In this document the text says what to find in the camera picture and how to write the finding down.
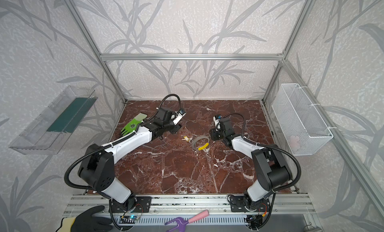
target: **mounting plate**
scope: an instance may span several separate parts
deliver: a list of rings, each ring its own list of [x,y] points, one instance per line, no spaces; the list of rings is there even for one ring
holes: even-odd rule
[[[136,197],[137,199],[137,204],[140,204],[142,206],[142,211],[141,211],[141,206],[136,206],[135,209],[133,211],[131,211],[131,213],[148,213],[149,212],[149,208],[151,206],[151,200],[152,200],[152,197],[151,196],[137,196]],[[112,204],[112,213],[124,213],[124,211],[122,211],[117,204]]]
[[[230,200],[232,212],[250,212],[249,210],[247,210],[245,208],[243,198],[244,198],[244,196],[230,196],[228,198]],[[259,208],[260,212],[265,212],[265,210],[267,210],[267,212],[268,212],[269,208],[270,208],[269,200],[268,199],[262,199],[260,201],[258,208]]]

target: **red marble surface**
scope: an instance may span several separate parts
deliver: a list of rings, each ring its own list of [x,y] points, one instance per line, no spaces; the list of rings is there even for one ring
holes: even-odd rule
[[[151,116],[159,101],[129,101],[120,118],[113,140],[138,113]],[[240,152],[230,150],[221,141],[195,152],[182,136],[194,138],[214,127],[216,114],[242,113],[247,120],[245,135],[265,144],[273,143],[258,100],[181,101],[187,114],[177,134],[164,134],[135,149],[115,165],[116,177],[137,194],[243,193],[256,180],[253,162]],[[177,101],[165,101],[164,107],[177,109]],[[240,133],[242,119],[231,116],[235,132]]]

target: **flexible black hose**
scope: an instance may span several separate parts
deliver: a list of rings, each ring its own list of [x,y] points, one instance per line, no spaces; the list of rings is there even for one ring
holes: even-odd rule
[[[271,217],[273,203],[275,202],[275,197],[276,197],[276,193],[273,193],[273,197],[272,197],[272,201],[271,201],[271,206],[269,207],[269,213],[266,216],[266,218],[265,218],[264,222],[262,223],[262,225],[260,225],[260,227],[258,227],[257,230],[261,229],[268,222],[269,218]]]
[[[116,221],[115,221],[115,218],[113,217],[113,213],[112,213],[112,201],[111,200],[109,200],[109,214],[111,215],[111,220],[112,220],[112,223],[113,223],[113,225],[118,229],[118,230],[120,230],[120,231],[128,231],[128,230],[130,230],[131,228],[129,228],[129,229],[127,229],[127,230],[124,230],[124,229],[122,229],[122,227],[120,227],[117,223],[116,223]]]
[[[131,134],[129,134],[128,136],[123,137],[123,138],[119,139],[119,140],[116,141],[116,142],[113,142],[112,144],[113,144],[113,145],[117,145],[117,144],[123,142],[124,140],[131,138],[134,134],[136,134],[136,132],[135,132],[135,133],[131,133]],[[94,155],[94,154],[100,153],[100,152],[102,152],[103,150],[108,149],[108,148],[110,148],[110,147],[112,147],[112,145],[108,144],[108,145],[106,145],[106,146],[100,147],[100,148],[94,150],[93,152],[91,152],[91,153],[89,153],[89,154],[86,154],[86,155],[80,157],[79,159],[77,159],[73,164],[70,165],[70,167],[68,167],[67,171],[66,171],[65,174],[64,174],[64,182],[65,182],[65,184],[67,184],[69,187],[72,187],[72,188],[75,188],[75,189],[93,189],[91,186],[85,186],[85,185],[79,185],[79,184],[74,184],[74,183],[72,183],[72,182],[70,181],[70,173],[71,173],[71,171],[75,168],[75,166],[76,166],[78,163],[82,162],[85,158],[87,158],[87,157],[89,157],[89,156],[92,156],[92,155]]]
[[[261,146],[261,147],[265,147],[267,149],[273,149],[273,150],[280,151],[281,153],[286,154],[295,163],[296,168],[297,168],[297,174],[296,174],[296,177],[293,179],[293,181],[290,182],[289,184],[282,185],[282,186],[274,188],[273,192],[277,192],[277,191],[282,190],[282,189],[287,189],[287,188],[295,185],[299,181],[299,179],[301,177],[301,167],[300,167],[299,161],[297,161],[297,159],[293,155],[291,155],[290,153],[286,152],[283,149],[280,149],[280,148],[277,148],[277,147],[274,147],[274,146],[269,146],[269,145],[266,145],[266,144],[257,143],[257,142],[254,142],[253,140],[250,140],[250,139],[247,139],[247,138],[243,138],[243,139],[245,141],[247,141],[249,143],[252,143],[252,144],[255,144],[257,146]]]
[[[158,108],[160,108],[161,105],[164,103],[164,101],[165,101],[167,98],[171,97],[171,96],[175,96],[175,97],[177,98],[177,100],[179,101],[179,109],[177,110],[177,112],[179,112],[180,109],[181,109],[181,100],[180,100],[180,97],[179,97],[178,95],[176,95],[176,94],[169,94],[169,95],[167,95],[166,97],[164,97],[164,99],[161,100],[160,105],[159,105]],[[159,112],[159,110],[156,110],[155,114],[153,114],[153,115],[152,115],[151,117],[149,117],[148,119],[145,119],[144,122],[153,119],[153,117],[155,117],[155,116],[157,115],[158,112]]]
[[[223,118],[227,117],[227,116],[230,116],[230,115],[240,115],[242,118],[243,118],[243,128],[241,129],[241,137],[244,138],[244,130],[245,130],[245,118],[242,114],[240,113],[237,113],[237,112],[233,112],[233,113],[229,113],[227,114],[226,116],[224,116]]]

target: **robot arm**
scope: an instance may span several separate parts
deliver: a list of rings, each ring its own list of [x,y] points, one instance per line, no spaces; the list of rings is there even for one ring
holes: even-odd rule
[[[273,193],[273,189],[292,179],[292,173],[282,153],[250,143],[235,134],[229,118],[214,117],[215,128],[210,130],[211,138],[221,139],[229,148],[241,152],[253,160],[257,180],[245,192],[245,206],[257,208],[258,202]]]
[[[156,115],[139,124],[135,131],[103,144],[103,148],[107,145],[111,147],[85,158],[78,171],[79,177],[102,196],[117,201],[122,210],[130,210],[135,205],[135,195],[115,177],[114,164],[139,146],[162,137],[164,132],[175,134],[181,128],[178,122],[184,115],[182,109],[173,112],[167,108],[158,108]],[[89,146],[86,155],[99,148],[96,144]]]

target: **white wire mesh basket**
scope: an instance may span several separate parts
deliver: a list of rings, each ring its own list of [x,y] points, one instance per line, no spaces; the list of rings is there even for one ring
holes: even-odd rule
[[[272,109],[294,155],[310,155],[333,138],[299,84],[281,84]]]

